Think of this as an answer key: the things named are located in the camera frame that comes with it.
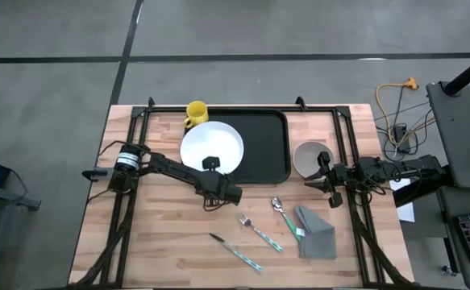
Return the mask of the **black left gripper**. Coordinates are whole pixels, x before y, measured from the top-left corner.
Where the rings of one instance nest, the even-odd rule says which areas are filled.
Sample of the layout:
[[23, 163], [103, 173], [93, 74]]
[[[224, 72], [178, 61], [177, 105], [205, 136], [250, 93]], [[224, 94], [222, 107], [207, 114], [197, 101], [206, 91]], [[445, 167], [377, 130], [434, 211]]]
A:
[[220, 201], [238, 205], [242, 197], [242, 189], [235, 185], [230, 174], [217, 171], [220, 159], [208, 156], [202, 161], [203, 172], [198, 173], [196, 193], [204, 196], [207, 205], [219, 205]]

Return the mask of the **beige bowl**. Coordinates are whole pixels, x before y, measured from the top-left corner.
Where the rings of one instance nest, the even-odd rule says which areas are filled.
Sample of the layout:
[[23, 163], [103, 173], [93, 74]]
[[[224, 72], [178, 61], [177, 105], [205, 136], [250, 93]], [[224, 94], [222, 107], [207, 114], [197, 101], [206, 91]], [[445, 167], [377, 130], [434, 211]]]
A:
[[318, 165], [317, 158], [322, 151], [328, 153], [331, 159], [328, 166], [329, 168], [333, 168], [335, 157], [325, 144], [317, 141], [306, 141], [296, 148], [292, 160], [293, 166], [300, 176], [308, 177], [319, 170], [320, 166]]

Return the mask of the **white round plate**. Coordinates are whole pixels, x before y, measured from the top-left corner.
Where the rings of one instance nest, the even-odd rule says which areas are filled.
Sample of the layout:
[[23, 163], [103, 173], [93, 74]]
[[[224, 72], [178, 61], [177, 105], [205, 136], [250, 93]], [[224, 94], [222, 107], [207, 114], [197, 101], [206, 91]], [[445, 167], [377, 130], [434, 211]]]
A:
[[240, 133], [224, 122], [209, 121], [185, 133], [180, 148], [181, 162], [199, 171], [205, 171], [202, 161], [218, 157], [220, 173], [232, 173], [241, 163], [244, 154]]

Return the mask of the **spoon with green handle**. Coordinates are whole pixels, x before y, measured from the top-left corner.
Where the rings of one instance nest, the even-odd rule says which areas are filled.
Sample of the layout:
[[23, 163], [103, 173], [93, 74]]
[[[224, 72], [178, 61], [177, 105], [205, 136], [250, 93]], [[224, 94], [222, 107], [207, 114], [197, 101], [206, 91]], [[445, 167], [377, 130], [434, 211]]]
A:
[[293, 224], [292, 220], [290, 217], [285, 213], [283, 209], [283, 204], [281, 200], [278, 197], [273, 197], [271, 200], [272, 207], [281, 214], [281, 216], [284, 218], [285, 223], [289, 227], [290, 231], [292, 232], [293, 236], [296, 238], [298, 242], [302, 240], [302, 236], [297, 233], [297, 228]]

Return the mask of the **grey napkin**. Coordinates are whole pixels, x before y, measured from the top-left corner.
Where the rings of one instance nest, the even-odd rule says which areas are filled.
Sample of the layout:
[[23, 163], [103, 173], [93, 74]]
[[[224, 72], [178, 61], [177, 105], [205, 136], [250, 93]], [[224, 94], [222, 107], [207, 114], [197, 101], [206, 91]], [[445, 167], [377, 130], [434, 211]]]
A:
[[299, 256], [303, 259], [336, 259], [335, 228], [304, 205], [294, 208], [304, 230], [299, 242]]

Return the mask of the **fork with patterned handle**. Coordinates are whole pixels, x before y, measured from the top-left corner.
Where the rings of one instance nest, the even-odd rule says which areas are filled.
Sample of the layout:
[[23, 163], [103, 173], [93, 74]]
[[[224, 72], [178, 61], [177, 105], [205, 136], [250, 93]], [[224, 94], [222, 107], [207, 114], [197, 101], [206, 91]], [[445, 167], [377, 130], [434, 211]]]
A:
[[266, 243], [268, 243], [274, 250], [282, 253], [283, 248], [276, 242], [274, 242], [270, 237], [268, 237], [266, 234], [264, 234], [261, 230], [259, 230], [257, 227], [255, 227], [252, 224], [252, 221], [243, 213], [238, 214], [238, 219], [239, 221], [246, 227], [252, 229], [255, 231]]

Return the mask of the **knife with patterned handle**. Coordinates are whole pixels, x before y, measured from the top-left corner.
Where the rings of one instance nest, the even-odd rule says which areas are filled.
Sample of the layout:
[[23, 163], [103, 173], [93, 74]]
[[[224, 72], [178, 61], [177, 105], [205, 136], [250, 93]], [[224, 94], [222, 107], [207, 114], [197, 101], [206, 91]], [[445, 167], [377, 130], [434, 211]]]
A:
[[249, 259], [245, 255], [242, 255], [233, 246], [231, 246], [229, 243], [227, 243], [223, 238], [219, 237], [217, 234], [209, 233], [209, 236], [211, 236], [213, 239], [215, 239], [217, 242], [219, 242], [224, 248], [226, 248], [228, 251], [230, 251], [233, 255], [237, 256], [240, 259], [242, 259], [247, 265], [252, 267], [254, 270], [256, 270], [258, 272], [263, 271], [263, 268], [259, 264], [253, 262], [251, 259]]

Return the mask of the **black serving tray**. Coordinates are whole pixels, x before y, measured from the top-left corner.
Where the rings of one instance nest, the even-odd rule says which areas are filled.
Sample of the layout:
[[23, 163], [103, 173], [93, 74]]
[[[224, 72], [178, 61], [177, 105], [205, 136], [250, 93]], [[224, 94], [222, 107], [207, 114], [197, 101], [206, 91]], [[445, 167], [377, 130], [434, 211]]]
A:
[[209, 110], [209, 121], [231, 125], [243, 139], [242, 163], [232, 173], [227, 173], [236, 183], [279, 184], [288, 179], [288, 121], [281, 111], [215, 108]]

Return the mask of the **yellow mug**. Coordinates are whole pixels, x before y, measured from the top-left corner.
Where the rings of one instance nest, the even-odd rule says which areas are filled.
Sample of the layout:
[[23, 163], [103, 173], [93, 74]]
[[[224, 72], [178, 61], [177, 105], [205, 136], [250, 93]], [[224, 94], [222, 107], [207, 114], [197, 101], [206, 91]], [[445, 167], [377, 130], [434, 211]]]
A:
[[186, 129], [209, 121], [208, 108], [203, 101], [192, 101], [186, 107]]

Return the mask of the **white paper sheet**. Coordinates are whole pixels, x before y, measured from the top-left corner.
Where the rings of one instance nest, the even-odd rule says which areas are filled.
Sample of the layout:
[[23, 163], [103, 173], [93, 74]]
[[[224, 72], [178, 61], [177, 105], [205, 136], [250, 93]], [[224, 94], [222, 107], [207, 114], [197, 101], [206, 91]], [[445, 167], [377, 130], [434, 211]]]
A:
[[[402, 189], [403, 187], [409, 185], [411, 183], [410, 179], [401, 179], [399, 181], [391, 180], [389, 182], [390, 188], [392, 190]], [[414, 206], [413, 203], [410, 202], [406, 205], [401, 207], [397, 207], [397, 215], [401, 222], [411, 222], [415, 223], [415, 216], [414, 216]]]

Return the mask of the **black power adapter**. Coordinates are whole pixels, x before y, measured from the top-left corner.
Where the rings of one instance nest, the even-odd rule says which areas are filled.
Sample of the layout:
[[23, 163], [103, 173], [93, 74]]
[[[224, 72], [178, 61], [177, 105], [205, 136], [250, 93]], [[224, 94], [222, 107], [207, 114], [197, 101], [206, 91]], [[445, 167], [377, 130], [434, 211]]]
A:
[[410, 153], [410, 140], [406, 125], [394, 125], [392, 129], [393, 140], [397, 152], [407, 154]]

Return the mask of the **black diagonal beam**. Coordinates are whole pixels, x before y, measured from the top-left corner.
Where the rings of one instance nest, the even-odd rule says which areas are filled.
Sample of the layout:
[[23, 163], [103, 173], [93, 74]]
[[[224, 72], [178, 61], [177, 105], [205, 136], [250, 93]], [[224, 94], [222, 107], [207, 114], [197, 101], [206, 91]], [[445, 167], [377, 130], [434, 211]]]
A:
[[401, 207], [418, 199], [419, 197], [423, 197], [437, 191], [440, 187], [452, 186], [454, 184], [455, 183], [450, 174], [420, 178], [409, 185], [393, 191], [395, 206]]

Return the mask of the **dark grey desk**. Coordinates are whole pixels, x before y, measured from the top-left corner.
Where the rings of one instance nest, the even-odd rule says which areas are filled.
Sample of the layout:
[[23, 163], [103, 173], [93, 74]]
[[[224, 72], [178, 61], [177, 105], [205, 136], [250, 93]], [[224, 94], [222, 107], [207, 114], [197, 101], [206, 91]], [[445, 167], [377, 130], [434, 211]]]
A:
[[449, 265], [461, 274], [465, 286], [470, 289], [470, 259], [464, 252], [464, 244], [457, 232], [454, 217], [470, 214], [470, 188], [445, 186], [437, 191], [439, 207], [447, 237], [444, 239]]

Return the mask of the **black pole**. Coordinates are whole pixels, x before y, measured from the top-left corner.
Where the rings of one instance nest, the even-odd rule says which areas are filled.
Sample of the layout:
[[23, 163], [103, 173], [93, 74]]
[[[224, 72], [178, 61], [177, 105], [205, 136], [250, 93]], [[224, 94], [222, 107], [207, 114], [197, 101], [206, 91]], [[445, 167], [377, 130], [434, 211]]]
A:
[[448, 96], [455, 96], [470, 83], [470, 67], [466, 68], [460, 75], [443, 86], [443, 92]]

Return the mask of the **black metal table frame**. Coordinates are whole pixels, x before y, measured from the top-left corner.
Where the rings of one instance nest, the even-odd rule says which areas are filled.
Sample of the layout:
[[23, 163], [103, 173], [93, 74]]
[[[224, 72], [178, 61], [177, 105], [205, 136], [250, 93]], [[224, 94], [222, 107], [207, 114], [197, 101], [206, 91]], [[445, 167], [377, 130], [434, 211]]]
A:
[[[155, 105], [141, 118], [136, 106], [113, 106], [107, 119], [101, 147], [115, 140], [139, 136], [156, 152], [180, 161], [185, 106]], [[275, 105], [288, 121], [290, 151], [307, 140], [327, 143], [336, 161], [352, 164], [352, 157], [379, 156], [380, 145], [370, 105]], [[370, 249], [355, 246], [349, 195], [339, 189], [344, 203], [330, 209], [327, 196], [303, 185], [291, 167], [287, 180], [279, 184], [241, 184], [239, 206], [225, 205], [206, 212], [203, 198], [192, 185], [161, 174], [150, 174], [135, 183], [128, 195], [104, 193], [85, 208], [77, 249], [69, 275], [73, 289], [120, 288], [331, 288], [359, 287], [363, 279], [376, 281], [376, 266]], [[373, 194], [370, 208], [355, 207], [360, 216], [372, 215], [380, 247], [408, 280], [414, 280], [406, 243], [393, 196]], [[306, 205], [335, 227], [337, 259], [300, 259], [296, 238], [280, 213], [272, 209], [279, 197], [285, 212], [295, 218], [293, 207]], [[281, 245], [271, 248], [258, 234], [239, 223], [237, 213], [246, 214], [261, 231]], [[242, 255], [258, 263], [256, 271], [233, 255], [209, 233], [217, 234]], [[118, 240], [111, 256], [98, 267], [96, 278], [84, 281], [107, 242]]]

